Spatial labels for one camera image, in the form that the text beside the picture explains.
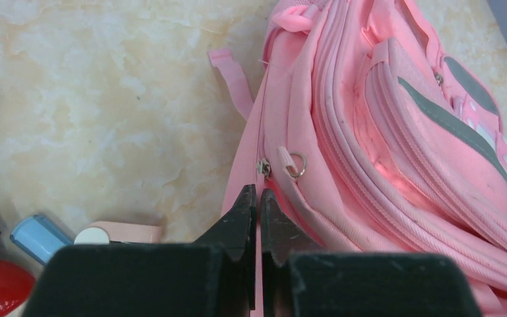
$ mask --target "pink strap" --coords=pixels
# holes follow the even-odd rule
[[[311,8],[316,8],[316,10],[318,9],[315,5],[312,5]],[[311,17],[307,17],[305,15],[307,10],[307,5],[295,5],[274,15],[272,20],[281,28],[284,28],[289,32],[307,32],[314,26],[314,20],[312,17],[315,16],[317,12],[314,9],[311,9]]]
[[[209,51],[209,58],[211,65],[219,69],[226,81],[234,107],[247,120],[252,112],[254,100],[242,66],[234,61],[232,52],[228,48]]]

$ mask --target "blue lid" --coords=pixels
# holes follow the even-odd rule
[[[35,215],[21,221],[11,233],[11,241],[42,265],[60,248],[73,244],[45,215]]]

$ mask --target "reflective strip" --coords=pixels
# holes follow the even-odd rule
[[[454,78],[456,78],[467,93],[475,101],[477,101],[483,109],[498,116],[498,109],[496,108],[494,100],[490,97],[489,92],[487,92],[479,81],[468,73],[455,59],[445,57],[444,61],[446,62],[446,65],[448,65],[448,68],[450,68]]]
[[[481,137],[483,137],[483,139],[485,139],[485,141],[487,141],[487,143],[490,145],[490,147],[492,147],[493,149],[496,149],[495,144],[494,144],[494,139],[490,136],[489,132],[483,127],[483,125],[481,123],[479,123],[477,125],[477,128],[475,129],[475,131],[477,133],[479,133],[479,135]]]
[[[405,79],[398,77],[397,80],[429,119],[481,154],[496,168],[507,184],[507,173],[487,140],[483,139],[474,129],[460,121],[441,106],[421,95],[420,92],[413,88]]]

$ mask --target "backpack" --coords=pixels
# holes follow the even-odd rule
[[[280,0],[255,101],[230,50],[210,57],[248,121],[224,211],[271,188],[322,246],[449,256],[483,314],[507,316],[501,113],[413,0]]]

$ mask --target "red cap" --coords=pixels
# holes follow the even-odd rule
[[[34,278],[11,262],[0,261],[0,317],[20,306],[32,291]]]

